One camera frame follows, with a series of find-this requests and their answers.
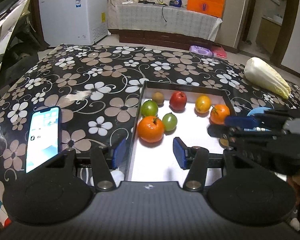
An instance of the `floral tablecloth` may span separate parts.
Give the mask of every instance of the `floral tablecloth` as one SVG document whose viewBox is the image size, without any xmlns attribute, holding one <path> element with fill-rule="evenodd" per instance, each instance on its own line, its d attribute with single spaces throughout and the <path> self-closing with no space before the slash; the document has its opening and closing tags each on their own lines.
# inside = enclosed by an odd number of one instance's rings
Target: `floral tablecloth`
<svg viewBox="0 0 300 240">
<path fill-rule="evenodd" d="M 145 47 L 73 46 L 53 49 L 0 100 L 0 221 L 4 187 L 25 174 L 31 115 L 50 106 L 62 110 L 62 149 L 77 153 L 113 143 L 128 143 L 146 80 L 221 89 L 238 115 L 259 106 L 300 108 L 300 88 L 288 82 L 288 100 L 245 79 L 243 65 L 220 58 Z M 88 175 L 83 178 L 89 181 Z"/>
</svg>

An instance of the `green fruit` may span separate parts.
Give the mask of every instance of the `green fruit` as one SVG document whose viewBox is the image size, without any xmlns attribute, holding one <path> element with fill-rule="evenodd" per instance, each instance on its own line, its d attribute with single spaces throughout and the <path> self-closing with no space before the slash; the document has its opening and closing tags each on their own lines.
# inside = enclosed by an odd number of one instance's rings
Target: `green fruit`
<svg viewBox="0 0 300 240">
<path fill-rule="evenodd" d="M 162 118 L 165 131 L 169 132 L 174 130 L 177 127 L 178 119 L 173 113 L 166 114 Z"/>
<path fill-rule="evenodd" d="M 158 105 L 153 100 L 148 100 L 141 106 L 141 114 L 143 116 L 157 116 Z"/>
</svg>

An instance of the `phone screen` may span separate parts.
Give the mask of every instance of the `phone screen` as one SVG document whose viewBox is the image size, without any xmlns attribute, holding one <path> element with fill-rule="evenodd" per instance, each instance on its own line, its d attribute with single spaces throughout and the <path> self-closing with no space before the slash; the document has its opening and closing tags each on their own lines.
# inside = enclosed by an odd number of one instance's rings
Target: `phone screen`
<svg viewBox="0 0 300 240">
<path fill-rule="evenodd" d="M 26 152 L 26 172 L 58 154 L 59 108 L 32 115 Z"/>
</svg>

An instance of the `gray ridged panel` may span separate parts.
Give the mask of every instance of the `gray ridged panel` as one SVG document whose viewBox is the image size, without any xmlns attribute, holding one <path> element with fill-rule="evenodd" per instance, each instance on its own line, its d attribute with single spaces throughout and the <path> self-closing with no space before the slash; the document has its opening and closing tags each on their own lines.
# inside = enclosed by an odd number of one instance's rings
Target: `gray ridged panel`
<svg viewBox="0 0 300 240">
<path fill-rule="evenodd" d="M 285 223 L 254 228 L 229 222 L 213 212 L 202 195 L 183 191 L 176 182 L 122 182 L 115 191 L 97 194 L 88 209 L 68 222 L 45 227 L 13 222 L 0 234 L 0 240 L 10 239 L 299 240 L 300 236 Z"/>
</svg>

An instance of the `blue gripper pad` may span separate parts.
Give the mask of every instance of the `blue gripper pad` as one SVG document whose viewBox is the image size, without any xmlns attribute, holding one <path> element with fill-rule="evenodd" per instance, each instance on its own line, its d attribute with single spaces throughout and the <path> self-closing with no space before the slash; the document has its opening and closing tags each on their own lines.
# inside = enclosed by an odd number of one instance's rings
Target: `blue gripper pad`
<svg viewBox="0 0 300 240">
<path fill-rule="evenodd" d="M 173 153 L 177 159 L 180 168 L 186 170 L 186 165 L 187 165 L 186 153 L 176 138 L 173 139 Z"/>
<path fill-rule="evenodd" d="M 112 158 L 112 169 L 113 170 L 116 170 L 117 168 L 119 168 L 119 165 L 123 160 L 126 150 L 127 150 L 126 139 L 123 139 L 118 144 L 118 146 L 114 149 L 113 158 Z"/>
</svg>

